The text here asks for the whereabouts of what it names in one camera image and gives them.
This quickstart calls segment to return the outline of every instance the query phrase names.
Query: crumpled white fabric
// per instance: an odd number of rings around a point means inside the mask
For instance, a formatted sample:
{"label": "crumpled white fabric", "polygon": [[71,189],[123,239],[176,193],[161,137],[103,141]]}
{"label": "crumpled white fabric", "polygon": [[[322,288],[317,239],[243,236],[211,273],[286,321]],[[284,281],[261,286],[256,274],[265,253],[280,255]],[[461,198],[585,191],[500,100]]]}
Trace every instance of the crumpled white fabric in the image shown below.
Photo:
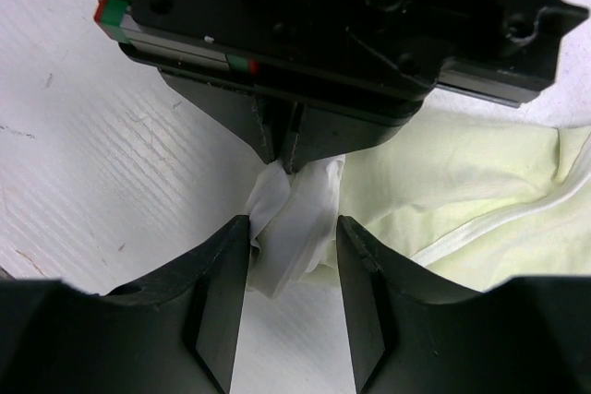
{"label": "crumpled white fabric", "polygon": [[[590,134],[421,112],[347,155],[340,213],[480,291],[516,275],[591,274]],[[325,251],[304,278],[338,284],[334,239]]]}
{"label": "crumpled white fabric", "polygon": [[279,161],[263,170],[247,201],[250,241],[259,252],[248,285],[276,297],[313,270],[335,232],[344,155],[313,161],[290,181]]}

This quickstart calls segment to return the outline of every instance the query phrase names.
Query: black mechanical part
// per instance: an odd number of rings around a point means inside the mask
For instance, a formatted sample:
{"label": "black mechanical part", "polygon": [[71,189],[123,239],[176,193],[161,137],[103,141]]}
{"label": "black mechanical part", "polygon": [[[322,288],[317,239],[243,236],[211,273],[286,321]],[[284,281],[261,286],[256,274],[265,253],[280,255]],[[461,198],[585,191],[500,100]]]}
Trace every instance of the black mechanical part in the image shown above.
{"label": "black mechanical part", "polygon": [[[265,161],[291,153],[298,139],[295,161],[283,159],[293,171],[391,137],[436,86],[511,106],[533,100],[554,81],[561,37],[587,17],[586,9],[561,0],[127,1],[137,30],[122,49],[132,59],[168,77],[239,91],[247,104],[228,101],[226,116],[258,110],[260,96],[291,102],[263,105],[267,122],[283,129],[271,144],[291,144],[271,155],[252,116],[240,131],[230,129]],[[192,55],[203,51],[253,60],[260,69],[214,69],[218,63]],[[199,106],[210,109],[204,101]],[[306,135],[289,133],[298,131],[292,118],[302,107],[318,108],[346,136],[301,143]],[[351,119],[361,121],[357,130]],[[365,141],[353,143],[357,137]]]}
{"label": "black mechanical part", "polygon": [[6,270],[0,267],[0,281],[12,281],[14,277],[12,277]]}
{"label": "black mechanical part", "polygon": [[591,392],[591,279],[514,278],[478,293],[337,226],[357,392]]}
{"label": "black mechanical part", "polygon": [[228,393],[248,217],[105,296],[0,281],[0,391]]}
{"label": "black mechanical part", "polygon": [[283,125],[294,111],[292,102],[240,90],[212,89],[166,71],[161,75],[169,87],[247,142],[265,163],[277,159],[285,137]]}

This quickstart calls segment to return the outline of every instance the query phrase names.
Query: white table surface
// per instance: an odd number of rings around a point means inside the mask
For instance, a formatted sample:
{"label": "white table surface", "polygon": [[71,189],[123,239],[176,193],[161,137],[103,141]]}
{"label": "white table surface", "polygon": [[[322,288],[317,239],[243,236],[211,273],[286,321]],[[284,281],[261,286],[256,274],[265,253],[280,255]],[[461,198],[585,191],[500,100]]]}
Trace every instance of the white table surface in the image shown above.
{"label": "white table surface", "polygon": [[[569,0],[591,5],[591,0]],[[262,163],[130,62],[96,0],[0,0],[0,266],[89,292],[159,267],[242,212]],[[540,125],[591,124],[591,21],[558,83],[520,110],[436,91],[428,107]],[[232,392],[353,393],[340,291],[247,293]]]}

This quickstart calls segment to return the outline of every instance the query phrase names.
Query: green marking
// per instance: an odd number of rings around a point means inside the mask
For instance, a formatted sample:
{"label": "green marking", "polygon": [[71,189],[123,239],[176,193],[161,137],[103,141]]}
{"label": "green marking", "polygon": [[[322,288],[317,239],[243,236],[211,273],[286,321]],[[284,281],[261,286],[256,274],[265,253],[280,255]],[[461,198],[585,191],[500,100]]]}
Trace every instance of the green marking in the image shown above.
{"label": "green marking", "polygon": [[248,67],[248,60],[244,57],[238,57],[237,55],[226,54],[225,59],[228,61],[228,65],[232,71],[241,71],[243,73],[250,73]]}
{"label": "green marking", "polygon": [[129,2],[126,0],[107,0],[107,5],[104,6],[103,15],[101,16],[101,25],[109,33],[115,41],[120,43],[129,43],[129,39],[120,25],[123,16],[127,12]]}

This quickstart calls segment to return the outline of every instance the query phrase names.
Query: light yellow fabric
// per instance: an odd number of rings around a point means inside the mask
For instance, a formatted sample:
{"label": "light yellow fabric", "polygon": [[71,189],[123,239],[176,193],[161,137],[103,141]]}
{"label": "light yellow fabric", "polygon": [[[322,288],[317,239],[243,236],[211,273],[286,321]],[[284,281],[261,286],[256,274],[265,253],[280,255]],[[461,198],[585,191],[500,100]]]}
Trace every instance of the light yellow fabric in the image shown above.
{"label": "light yellow fabric", "polygon": [[[547,196],[590,133],[419,113],[389,142],[347,156],[340,213],[410,257],[476,216]],[[480,291],[514,275],[591,274],[591,183],[429,268]],[[307,280],[338,281],[334,242]]]}

